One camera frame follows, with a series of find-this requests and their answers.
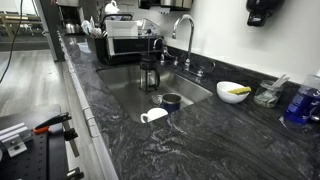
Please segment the dark blue metal cup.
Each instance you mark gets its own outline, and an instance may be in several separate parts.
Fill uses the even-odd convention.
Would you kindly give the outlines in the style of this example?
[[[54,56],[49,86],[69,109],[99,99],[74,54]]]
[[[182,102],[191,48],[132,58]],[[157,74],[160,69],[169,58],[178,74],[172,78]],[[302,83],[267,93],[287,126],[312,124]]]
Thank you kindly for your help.
[[[162,96],[160,107],[168,113],[172,113],[180,109],[182,98],[175,93],[166,93]]]

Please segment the glass french press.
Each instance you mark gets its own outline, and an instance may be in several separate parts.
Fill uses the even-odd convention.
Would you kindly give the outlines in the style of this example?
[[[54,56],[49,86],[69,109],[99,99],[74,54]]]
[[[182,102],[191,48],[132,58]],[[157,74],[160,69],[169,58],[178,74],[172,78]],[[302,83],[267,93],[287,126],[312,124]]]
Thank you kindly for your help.
[[[140,60],[140,87],[145,93],[157,90],[160,86],[160,74],[157,70],[157,58],[143,55]]]

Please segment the white ceramic mug in sink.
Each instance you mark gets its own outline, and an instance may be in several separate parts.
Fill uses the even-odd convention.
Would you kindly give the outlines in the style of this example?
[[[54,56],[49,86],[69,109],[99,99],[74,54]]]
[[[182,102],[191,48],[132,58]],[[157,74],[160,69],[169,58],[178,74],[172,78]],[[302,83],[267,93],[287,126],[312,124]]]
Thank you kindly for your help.
[[[147,123],[166,116],[167,114],[168,112],[163,108],[152,108],[147,113],[142,113],[140,120],[142,123]]]

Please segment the stainless steel sink basin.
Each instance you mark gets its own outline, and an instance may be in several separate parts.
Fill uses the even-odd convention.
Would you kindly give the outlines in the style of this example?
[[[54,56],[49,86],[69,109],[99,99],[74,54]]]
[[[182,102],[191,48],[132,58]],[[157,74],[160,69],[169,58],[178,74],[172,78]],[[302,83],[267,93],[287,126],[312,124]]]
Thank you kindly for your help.
[[[158,65],[160,84],[154,88],[157,76],[154,71],[146,72],[139,65],[130,65],[98,71],[106,87],[111,91],[129,116],[141,122],[140,115],[160,105],[162,96],[174,93],[181,97],[181,108],[204,100],[212,92],[176,74],[167,67]]]

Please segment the chrome gooseneck faucet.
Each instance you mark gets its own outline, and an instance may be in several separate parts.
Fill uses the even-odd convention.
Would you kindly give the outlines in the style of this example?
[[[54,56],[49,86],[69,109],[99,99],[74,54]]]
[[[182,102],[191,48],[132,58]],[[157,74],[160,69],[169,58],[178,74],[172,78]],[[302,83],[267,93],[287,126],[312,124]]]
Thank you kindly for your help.
[[[194,20],[191,15],[183,14],[175,20],[175,22],[173,23],[172,38],[173,39],[177,38],[178,27],[183,21],[189,22],[190,35],[188,40],[188,48],[182,64],[179,64],[179,56],[171,55],[168,52],[168,47],[166,45],[162,47],[160,63],[162,65],[171,65],[174,67],[181,68],[183,71],[186,71],[187,73],[192,74],[197,78],[208,76],[215,68],[214,62],[210,62],[209,64],[203,64],[203,63],[193,64],[191,60],[191,50],[192,50],[193,35],[195,30]]]

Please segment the black dish rack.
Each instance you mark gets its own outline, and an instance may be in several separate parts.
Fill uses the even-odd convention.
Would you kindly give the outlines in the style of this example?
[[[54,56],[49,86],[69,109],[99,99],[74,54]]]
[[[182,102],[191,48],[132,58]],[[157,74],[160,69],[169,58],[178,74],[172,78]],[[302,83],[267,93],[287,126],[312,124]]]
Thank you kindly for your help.
[[[135,21],[138,26],[138,35],[135,37],[108,37],[106,21]],[[89,49],[101,63],[118,65],[139,61],[147,53],[158,54],[161,51],[163,39],[161,28],[151,20],[143,18],[134,20],[131,13],[104,15],[101,22],[93,20],[83,21],[81,24],[86,33]]]

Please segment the white ceramic bowl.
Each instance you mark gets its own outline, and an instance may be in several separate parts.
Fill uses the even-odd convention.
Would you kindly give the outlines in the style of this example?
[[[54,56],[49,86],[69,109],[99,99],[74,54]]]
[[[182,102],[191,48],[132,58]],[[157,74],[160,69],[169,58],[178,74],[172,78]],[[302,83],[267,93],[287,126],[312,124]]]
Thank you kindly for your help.
[[[240,95],[230,93],[230,90],[239,89],[239,88],[243,88],[243,85],[235,82],[230,82],[230,81],[220,81],[216,85],[217,94],[219,98],[222,101],[230,104],[240,103],[244,99],[246,99],[247,96],[249,95],[249,93],[240,94]]]

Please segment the white rectangular plate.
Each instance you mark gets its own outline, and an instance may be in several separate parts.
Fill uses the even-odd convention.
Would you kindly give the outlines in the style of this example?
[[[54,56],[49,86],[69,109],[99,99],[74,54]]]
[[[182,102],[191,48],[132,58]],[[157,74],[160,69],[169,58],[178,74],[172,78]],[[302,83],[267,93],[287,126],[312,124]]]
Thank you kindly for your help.
[[[135,37],[138,35],[138,26],[135,21],[106,21],[108,37]]]

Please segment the yellow sponge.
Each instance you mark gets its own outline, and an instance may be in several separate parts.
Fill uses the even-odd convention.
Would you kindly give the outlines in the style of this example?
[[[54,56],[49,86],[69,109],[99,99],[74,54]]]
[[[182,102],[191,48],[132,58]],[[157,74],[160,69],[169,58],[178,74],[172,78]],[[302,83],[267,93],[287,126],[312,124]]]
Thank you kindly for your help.
[[[242,87],[242,88],[229,90],[227,92],[231,93],[231,94],[241,95],[241,94],[247,94],[247,93],[251,92],[251,88],[250,87]]]

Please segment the glass jar with utensils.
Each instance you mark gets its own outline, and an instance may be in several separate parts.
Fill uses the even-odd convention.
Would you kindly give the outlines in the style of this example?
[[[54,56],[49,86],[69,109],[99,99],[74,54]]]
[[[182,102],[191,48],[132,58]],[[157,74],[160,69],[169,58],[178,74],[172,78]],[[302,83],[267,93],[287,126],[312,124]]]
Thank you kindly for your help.
[[[276,81],[263,80],[254,96],[254,102],[266,108],[273,108],[278,102],[284,89],[284,84],[290,79],[286,74],[280,76]]]

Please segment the metal kettle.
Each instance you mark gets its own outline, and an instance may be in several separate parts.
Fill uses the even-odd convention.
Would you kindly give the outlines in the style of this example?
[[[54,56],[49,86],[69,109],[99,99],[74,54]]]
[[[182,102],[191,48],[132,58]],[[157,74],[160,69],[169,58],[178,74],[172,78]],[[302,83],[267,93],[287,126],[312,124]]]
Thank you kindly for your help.
[[[67,34],[77,34],[80,32],[80,26],[73,21],[66,21],[65,30]]]

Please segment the black perforated mounting board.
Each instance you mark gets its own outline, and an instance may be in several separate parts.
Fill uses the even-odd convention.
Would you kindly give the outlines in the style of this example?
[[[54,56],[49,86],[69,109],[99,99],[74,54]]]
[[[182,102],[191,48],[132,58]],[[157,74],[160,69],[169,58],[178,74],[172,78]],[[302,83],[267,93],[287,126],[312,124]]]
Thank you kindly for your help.
[[[15,157],[1,153],[0,180],[65,180],[68,165],[63,131],[30,131],[27,151]]]

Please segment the blue dish soap bottle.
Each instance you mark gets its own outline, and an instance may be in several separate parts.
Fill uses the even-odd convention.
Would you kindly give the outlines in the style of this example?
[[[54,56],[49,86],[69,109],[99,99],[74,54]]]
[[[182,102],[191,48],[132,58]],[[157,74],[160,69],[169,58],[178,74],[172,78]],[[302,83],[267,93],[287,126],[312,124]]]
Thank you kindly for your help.
[[[310,74],[289,103],[284,118],[305,124],[320,105],[320,74]]]

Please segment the black wall soap dispenser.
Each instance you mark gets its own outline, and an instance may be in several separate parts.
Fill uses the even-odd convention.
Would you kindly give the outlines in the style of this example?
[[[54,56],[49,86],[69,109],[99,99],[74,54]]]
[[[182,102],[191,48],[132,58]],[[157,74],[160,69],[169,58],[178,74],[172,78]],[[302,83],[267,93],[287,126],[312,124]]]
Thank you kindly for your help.
[[[249,12],[247,25],[262,27],[267,19],[278,11],[285,0],[247,0],[246,9]]]

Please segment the silver aluminium bracket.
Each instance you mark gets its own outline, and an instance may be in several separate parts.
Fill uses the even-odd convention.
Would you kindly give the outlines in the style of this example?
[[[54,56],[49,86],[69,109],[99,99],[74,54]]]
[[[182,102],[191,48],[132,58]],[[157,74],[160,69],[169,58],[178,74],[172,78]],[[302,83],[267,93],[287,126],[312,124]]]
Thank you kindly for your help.
[[[0,150],[7,152],[10,157],[15,157],[28,150],[26,143],[32,140],[30,129],[19,123],[0,131]]]

